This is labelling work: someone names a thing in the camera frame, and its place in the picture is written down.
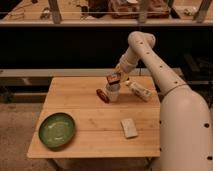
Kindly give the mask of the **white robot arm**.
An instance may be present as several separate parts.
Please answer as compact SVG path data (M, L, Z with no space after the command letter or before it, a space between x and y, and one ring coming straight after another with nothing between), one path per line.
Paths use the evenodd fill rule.
M205 99L154 51L155 36L134 31L116 71L125 78L139 61L163 94L160 105L161 171L213 171L213 124Z

